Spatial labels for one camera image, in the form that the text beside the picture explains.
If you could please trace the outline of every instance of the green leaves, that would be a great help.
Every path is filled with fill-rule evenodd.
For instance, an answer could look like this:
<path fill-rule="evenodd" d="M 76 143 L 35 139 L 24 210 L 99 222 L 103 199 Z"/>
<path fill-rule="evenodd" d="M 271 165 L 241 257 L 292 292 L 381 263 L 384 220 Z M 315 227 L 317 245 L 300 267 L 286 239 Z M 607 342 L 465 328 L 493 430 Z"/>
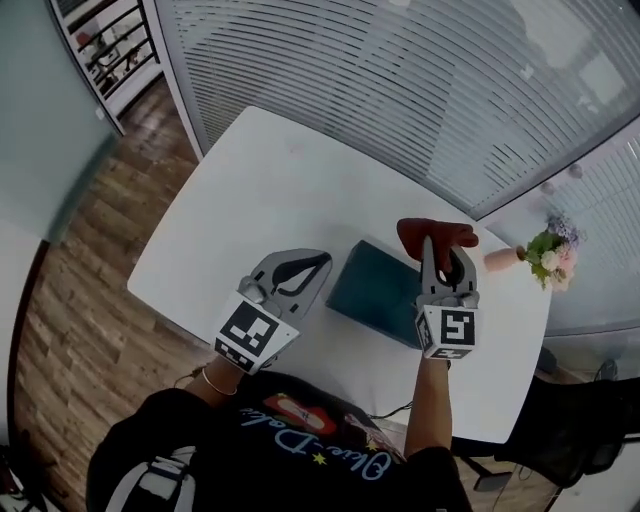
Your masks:
<path fill-rule="evenodd" d="M 536 265 L 531 265 L 531 273 L 542 285 L 542 289 L 544 290 L 547 286 L 547 277 L 550 275 L 549 271 L 538 263 Z"/>
<path fill-rule="evenodd" d="M 540 257 L 547 251 L 551 251 L 562 245 L 563 239 L 560 235 L 543 231 L 538 233 L 529 245 L 527 245 L 527 261 L 540 263 Z"/>
<path fill-rule="evenodd" d="M 529 242 L 529 245 L 527 245 L 525 259 L 531 265 L 531 273 L 542 285 L 543 290 L 547 287 L 547 278 L 551 273 L 542 266 L 542 255 L 547 251 L 553 251 L 562 245 L 563 242 L 564 240 L 560 235 L 543 231 L 542 233 L 538 233 L 535 238 Z"/>

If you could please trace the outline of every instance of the backpack strap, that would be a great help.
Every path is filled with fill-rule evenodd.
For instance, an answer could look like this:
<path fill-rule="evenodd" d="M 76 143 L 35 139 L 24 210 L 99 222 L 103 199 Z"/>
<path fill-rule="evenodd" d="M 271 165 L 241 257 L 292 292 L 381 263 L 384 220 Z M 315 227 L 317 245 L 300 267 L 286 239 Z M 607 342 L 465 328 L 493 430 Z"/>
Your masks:
<path fill-rule="evenodd" d="M 106 512 L 121 512 L 136 487 L 169 501 L 179 489 L 175 512 L 191 512 L 196 481 L 187 470 L 195 446 L 187 446 L 173 452 L 171 457 L 156 456 L 153 462 L 141 462 L 129 471 L 111 495 Z"/>

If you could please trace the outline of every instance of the pink flower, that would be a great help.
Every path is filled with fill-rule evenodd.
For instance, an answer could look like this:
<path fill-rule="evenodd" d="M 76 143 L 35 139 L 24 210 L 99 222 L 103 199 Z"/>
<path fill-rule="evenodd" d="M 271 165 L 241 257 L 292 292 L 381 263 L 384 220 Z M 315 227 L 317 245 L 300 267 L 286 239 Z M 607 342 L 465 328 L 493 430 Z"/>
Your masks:
<path fill-rule="evenodd" d="M 573 267 L 578 261 L 578 253 L 569 244 L 562 244 L 556 249 L 558 255 L 558 268 L 564 270 L 567 275 L 573 276 Z"/>

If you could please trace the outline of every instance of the cable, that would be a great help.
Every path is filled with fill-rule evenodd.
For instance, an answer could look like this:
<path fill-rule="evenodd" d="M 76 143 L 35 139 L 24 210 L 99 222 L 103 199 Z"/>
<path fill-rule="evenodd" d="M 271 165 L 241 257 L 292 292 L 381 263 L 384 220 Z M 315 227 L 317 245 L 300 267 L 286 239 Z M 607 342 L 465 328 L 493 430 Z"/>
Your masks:
<path fill-rule="evenodd" d="M 500 494 L 498 494 L 496 501 L 493 502 L 493 507 L 491 507 L 491 512 L 493 512 L 496 509 L 496 505 L 498 504 L 498 501 L 500 501 L 500 497 L 502 496 L 502 493 L 506 488 L 507 486 L 505 485 L 502 489 L 500 489 Z"/>
<path fill-rule="evenodd" d="M 511 476 L 513 477 L 513 473 L 516 472 L 516 468 L 518 467 L 518 464 L 515 464 L 513 466 L 513 471 L 511 472 Z M 493 507 L 491 507 L 491 512 L 494 512 L 494 510 L 496 509 L 496 505 L 498 504 L 498 502 L 500 501 L 500 498 L 502 497 L 502 493 L 504 492 L 504 490 L 507 488 L 507 485 L 509 485 L 509 482 L 507 482 L 506 484 L 504 484 L 504 486 L 502 487 L 502 489 L 500 489 L 500 493 L 498 494 L 498 497 L 496 498 L 496 501 L 493 502 Z"/>
<path fill-rule="evenodd" d="M 529 470 L 529 474 L 526 476 L 526 478 L 522 478 L 522 470 L 523 469 L 528 469 Z M 525 468 L 524 466 L 520 466 L 520 471 L 518 471 L 518 480 L 520 480 L 521 482 L 524 482 L 526 480 L 529 480 L 529 478 L 531 478 L 531 475 L 533 475 L 533 469 Z"/>
<path fill-rule="evenodd" d="M 192 379 L 195 379 L 195 378 L 200 374 L 200 372 L 202 371 L 202 369 L 203 369 L 205 366 L 198 366 L 198 367 L 197 367 L 196 369 L 194 369 L 191 373 L 188 373 L 187 375 L 183 375 L 182 377 L 177 378 L 177 379 L 176 379 L 176 381 L 173 383 L 173 387 L 174 387 L 174 388 L 177 388 L 177 387 L 178 387 L 178 384 L 179 384 L 181 381 L 183 381 L 184 379 L 188 379 L 189 377 L 191 377 Z"/>
<path fill-rule="evenodd" d="M 374 416 L 373 414 L 369 414 L 368 416 L 372 420 L 386 420 L 388 417 L 393 416 L 394 414 L 400 411 L 406 411 L 407 409 L 411 409 L 412 406 L 413 406 L 413 400 L 408 404 L 398 407 L 397 409 L 391 411 L 389 414 L 385 414 L 383 416 Z"/>

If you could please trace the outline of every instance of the white flower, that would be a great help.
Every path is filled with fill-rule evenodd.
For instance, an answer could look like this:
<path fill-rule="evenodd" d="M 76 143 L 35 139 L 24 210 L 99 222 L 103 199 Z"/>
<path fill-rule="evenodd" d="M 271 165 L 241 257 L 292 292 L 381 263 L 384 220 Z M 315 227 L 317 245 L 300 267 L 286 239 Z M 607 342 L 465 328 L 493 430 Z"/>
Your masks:
<path fill-rule="evenodd" d="M 545 268 L 545 270 L 553 272 L 560 264 L 560 256 L 553 251 L 547 251 L 542 255 L 542 258 L 540 258 L 540 264 Z"/>

